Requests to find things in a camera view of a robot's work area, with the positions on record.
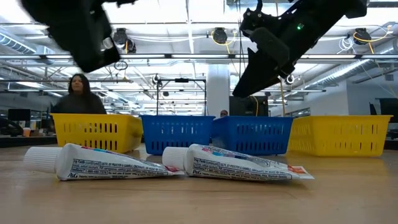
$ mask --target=woman's hair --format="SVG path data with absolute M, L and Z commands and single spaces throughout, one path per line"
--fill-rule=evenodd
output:
M 68 88 L 69 94 L 73 93 L 72 82 L 73 82 L 73 78 L 75 78 L 76 76 L 80 77 L 81 84 L 83 84 L 83 96 L 84 97 L 91 96 L 90 83 L 89 83 L 88 79 L 84 76 L 84 74 L 81 74 L 81 73 L 74 74 L 74 76 L 72 76 L 72 78 L 70 79 L 69 88 Z

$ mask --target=plastic basket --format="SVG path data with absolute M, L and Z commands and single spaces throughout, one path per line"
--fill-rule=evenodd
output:
M 213 145 L 254 156 L 285 154 L 293 118 L 226 116 L 214 120 Z
M 296 118 L 289 150 L 314 156 L 380 156 L 392 116 Z
M 139 147 L 142 122 L 121 114 L 53 114 L 60 147 L 74 143 L 124 153 Z
M 167 146 L 209 145 L 214 116 L 141 116 L 148 154 L 162 155 Z

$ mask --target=blue basket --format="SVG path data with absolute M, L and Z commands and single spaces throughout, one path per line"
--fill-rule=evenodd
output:
M 214 116 L 141 116 L 148 154 L 162 155 L 167 146 L 209 145 Z
M 213 122 L 213 145 L 253 156 L 285 154 L 293 118 L 226 116 Z

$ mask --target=ceiling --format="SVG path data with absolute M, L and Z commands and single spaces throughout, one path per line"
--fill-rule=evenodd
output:
M 276 16 L 282 14 L 287 8 L 286 1 L 279 1 L 278 10 L 275 1 L 267 1 L 264 4 L 263 12 Z M 373 4 L 368 9 L 366 17 L 357 19 L 342 18 L 322 37 L 314 48 L 307 54 L 358 54 L 369 53 L 367 45 L 351 44 L 345 40 L 347 33 L 353 33 L 355 28 L 365 27 L 374 39 L 382 38 L 373 43 L 375 50 L 384 42 L 395 37 L 397 31 L 396 8 L 388 5 Z M 244 54 L 247 48 L 256 49 L 256 45 L 249 39 L 239 38 L 238 20 L 242 19 L 245 8 L 229 7 L 225 1 L 219 0 L 140 0 L 135 5 L 123 5 L 117 8 L 114 3 L 103 4 L 113 28 L 126 28 L 129 38 L 137 47 L 137 54 L 239 54 L 240 42 Z M 223 27 L 228 34 L 230 44 L 217 45 L 208 34 L 215 27 Z M 45 35 L 46 27 L 36 23 L 20 7 L 19 2 L 7 0 L 1 3 L 0 7 L 0 32 L 8 32 L 28 44 L 43 45 L 55 54 L 65 54 L 56 43 Z M 15 50 L 0 45 L 1 54 L 19 54 Z M 26 79 L 43 80 L 43 83 L 27 84 L 12 83 L 7 88 L 42 88 L 47 90 L 66 90 L 68 80 L 80 69 L 71 60 L 55 60 L 54 64 L 46 65 L 33 60 L 6 60 L 6 65 L 15 66 L 13 74 L 0 73 L 3 79 Z M 125 60 L 128 68 L 122 71 L 116 70 L 113 66 L 102 68 L 87 74 L 91 86 L 98 90 L 131 90 L 131 92 L 109 92 L 100 94 L 106 102 L 106 107 L 112 113 L 134 113 L 152 114 L 156 109 L 156 92 L 152 79 L 154 75 L 160 78 L 192 78 L 206 79 L 209 63 L 227 63 L 231 73 L 231 89 L 239 80 L 239 68 L 241 72 L 247 62 L 241 65 L 239 60 L 202 60 L 202 59 L 129 59 Z M 296 77 L 292 86 L 284 86 L 286 89 L 293 89 L 300 85 L 313 82 L 317 77 L 328 70 L 349 61 L 342 60 L 306 60 L 299 61 L 293 73 Z M 117 79 L 118 82 L 109 82 L 109 79 Z M 174 83 L 170 82 L 163 90 L 170 90 L 169 96 L 160 94 L 162 114 L 203 114 L 204 92 L 203 82 Z M 181 92 L 180 89 L 192 90 Z M 62 96 L 64 91 L 53 91 L 53 96 Z

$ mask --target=person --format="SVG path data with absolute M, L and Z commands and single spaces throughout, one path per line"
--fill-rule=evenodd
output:
M 222 117 L 224 117 L 224 116 L 228 116 L 228 111 L 222 110 L 222 111 L 220 112 L 220 118 L 222 118 Z
M 53 113 L 106 114 L 99 96 L 90 90 L 88 79 L 80 73 L 69 81 L 69 94 L 53 107 Z

